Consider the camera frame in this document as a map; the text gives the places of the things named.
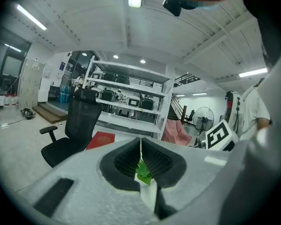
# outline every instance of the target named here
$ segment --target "wooden step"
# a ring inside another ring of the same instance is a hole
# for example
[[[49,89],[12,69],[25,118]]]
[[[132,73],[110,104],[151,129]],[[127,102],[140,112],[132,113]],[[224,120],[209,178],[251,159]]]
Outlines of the wooden step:
[[[67,114],[66,113],[61,112],[61,111],[55,109],[54,107],[51,107],[50,105],[48,105],[46,103],[41,103],[38,106],[44,108],[48,112],[52,113],[54,116],[60,118],[61,121],[67,120]]]
[[[40,106],[33,107],[32,109],[51,124],[61,121],[59,117],[53,115],[52,113],[50,113],[49,111],[47,111],[46,109]]]

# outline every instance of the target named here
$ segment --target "white shirt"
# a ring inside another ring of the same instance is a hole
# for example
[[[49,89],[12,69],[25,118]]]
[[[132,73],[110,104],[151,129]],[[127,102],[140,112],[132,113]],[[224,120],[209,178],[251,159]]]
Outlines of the white shirt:
[[[243,134],[240,137],[240,140],[250,139],[256,134],[258,118],[266,118],[270,120],[270,114],[257,92],[257,87],[251,87],[248,90],[251,90],[251,92],[249,94],[245,92],[243,95],[243,99],[246,98],[244,100]]]

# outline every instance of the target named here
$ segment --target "white floor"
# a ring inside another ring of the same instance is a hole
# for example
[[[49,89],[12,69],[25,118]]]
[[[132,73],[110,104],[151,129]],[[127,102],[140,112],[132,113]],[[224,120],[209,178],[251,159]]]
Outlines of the white floor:
[[[23,119],[19,110],[0,109],[0,125],[17,122]],[[59,128],[54,131],[56,139],[66,137],[66,121],[55,124]],[[42,157],[41,149],[52,141],[48,134],[41,135],[39,130],[51,126],[38,114],[32,120],[0,126],[0,175],[12,190],[24,188],[45,175],[51,167]],[[95,126],[97,131],[115,133],[116,141],[134,138],[135,135],[112,129]]]

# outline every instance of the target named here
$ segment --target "green plant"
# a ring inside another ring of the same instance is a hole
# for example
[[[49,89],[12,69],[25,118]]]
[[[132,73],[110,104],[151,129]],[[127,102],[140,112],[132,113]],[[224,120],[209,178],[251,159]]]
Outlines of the green plant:
[[[143,160],[140,160],[136,169],[137,178],[150,186],[152,176]]]

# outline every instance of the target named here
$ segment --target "pink cloth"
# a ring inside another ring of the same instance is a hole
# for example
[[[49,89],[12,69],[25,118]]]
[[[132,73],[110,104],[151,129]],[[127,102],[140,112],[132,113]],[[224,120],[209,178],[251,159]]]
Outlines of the pink cloth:
[[[167,119],[162,141],[187,146],[191,140],[192,137],[186,133],[180,120]]]

